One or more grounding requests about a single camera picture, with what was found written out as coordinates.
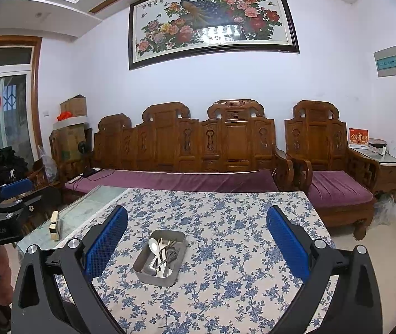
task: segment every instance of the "blue floral tablecloth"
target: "blue floral tablecloth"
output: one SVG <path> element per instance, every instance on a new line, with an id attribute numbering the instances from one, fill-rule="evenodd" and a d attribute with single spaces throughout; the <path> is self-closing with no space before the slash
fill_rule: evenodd
<path id="1" fill-rule="evenodd" d="M 268 333 L 299 290 L 266 227 L 277 204 L 312 239 L 331 237 L 303 192 L 205 193 L 128 189 L 70 237 L 82 238 L 120 204 L 128 228 L 100 278 L 99 296 L 127 333 Z M 157 229 L 183 231 L 189 247 L 176 283 L 161 288 L 140 282 L 133 262 Z M 59 279 L 63 296 L 68 288 Z M 326 288 L 307 331 L 329 307 L 337 277 Z"/>

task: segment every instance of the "cable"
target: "cable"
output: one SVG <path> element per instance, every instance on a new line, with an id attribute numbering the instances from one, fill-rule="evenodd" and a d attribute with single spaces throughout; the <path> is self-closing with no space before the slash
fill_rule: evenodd
<path id="1" fill-rule="evenodd" d="M 116 171 L 116 170 L 113 170 L 113 171 L 110 172 L 108 175 L 106 175 L 106 176 L 101 176 L 101 177 L 98 177 L 98 178 L 96 178 L 96 179 L 90 179 L 90 177 L 81 177 L 81 178 L 79 178 L 79 179 L 73 184 L 73 190 L 75 191 L 75 190 L 77 189 L 77 187 L 79 186 L 79 183 L 81 183 L 81 180 L 83 180 L 83 179 L 88 179 L 90 182 L 95 182 L 95 181 L 98 181 L 98 180 L 103 179 L 103 178 L 105 178 L 105 177 L 111 176 L 113 173 L 115 173 L 115 171 Z"/>
<path id="2" fill-rule="evenodd" d="M 99 180 L 99 179 L 102 179 L 102 178 L 111 176 L 113 173 L 115 173 L 115 171 L 116 171 L 116 170 L 113 170 L 113 172 L 109 173 L 108 175 L 102 176 L 102 177 L 98 177 L 98 178 L 96 178 L 96 179 L 90 179 L 89 177 L 85 177 L 85 178 L 87 178 L 87 179 L 88 179 L 89 181 L 91 181 L 91 182 L 94 182 L 94 181 L 97 181 L 97 180 Z"/>

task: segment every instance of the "picture frame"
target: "picture frame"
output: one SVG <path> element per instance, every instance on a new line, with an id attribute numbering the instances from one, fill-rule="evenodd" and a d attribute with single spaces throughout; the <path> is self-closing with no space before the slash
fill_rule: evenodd
<path id="1" fill-rule="evenodd" d="M 130 70 L 224 51 L 299 53 L 286 0 L 140 0 L 130 5 Z"/>

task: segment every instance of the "blue gripper pad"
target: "blue gripper pad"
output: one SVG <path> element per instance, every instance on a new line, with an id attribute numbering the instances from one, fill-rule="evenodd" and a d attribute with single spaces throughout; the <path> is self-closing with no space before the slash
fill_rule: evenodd
<path id="1" fill-rule="evenodd" d="M 292 275 L 305 283 L 310 275 L 308 254 L 275 207 L 268 210 L 266 224 Z"/>
<path id="2" fill-rule="evenodd" d="M 2 187 L 0 196 L 1 199 L 9 199 L 21 195 L 22 193 L 29 192 L 33 189 L 33 182 L 31 182 L 28 178 L 25 178 Z"/>
<path id="3" fill-rule="evenodd" d="M 89 282 L 93 278 L 101 276 L 104 272 L 113 251 L 127 229 L 127 222 L 126 209 L 122 206 L 116 206 L 107 220 L 103 224 L 97 225 L 103 226 L 103 230 L 85 254 L 84 276 Z"/>

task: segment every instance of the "wooden door frame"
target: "wooden door frame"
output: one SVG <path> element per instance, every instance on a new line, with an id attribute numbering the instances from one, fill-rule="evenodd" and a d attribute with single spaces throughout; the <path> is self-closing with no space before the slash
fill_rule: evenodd
<path id="1" fill-rule="evenodd" d="M 31 116 L 36 146 L 42 145 L 41 124 L 39 121 L 39 105 L 37 94 L 37 77 L 39 75 L 39 58 L 41 55 L 42 38 L 39 36 L 1 35 L 0 48 L 6 46 L 28 46 L 33 48 L 31 57 Z"/>

